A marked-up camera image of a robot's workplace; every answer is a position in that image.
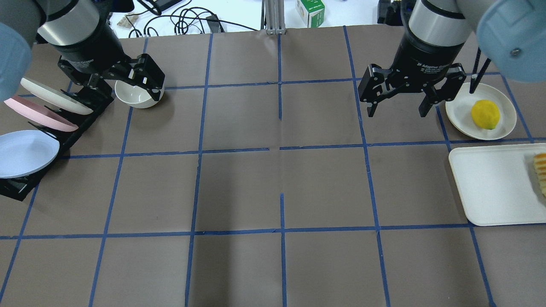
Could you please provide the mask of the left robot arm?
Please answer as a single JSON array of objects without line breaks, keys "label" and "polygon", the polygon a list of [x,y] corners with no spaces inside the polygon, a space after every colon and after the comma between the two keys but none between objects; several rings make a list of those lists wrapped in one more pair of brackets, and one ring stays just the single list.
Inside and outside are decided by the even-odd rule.
[{"label": "left robot arm", "polygon": [[148,54],[130,58],[91,0],[3,0],[0,21],[3,101],[29,70],[37,36],[60,53],[58,66],[73,84],[108,96],[107,81],[122,81],[161,99],[164,72]]}]

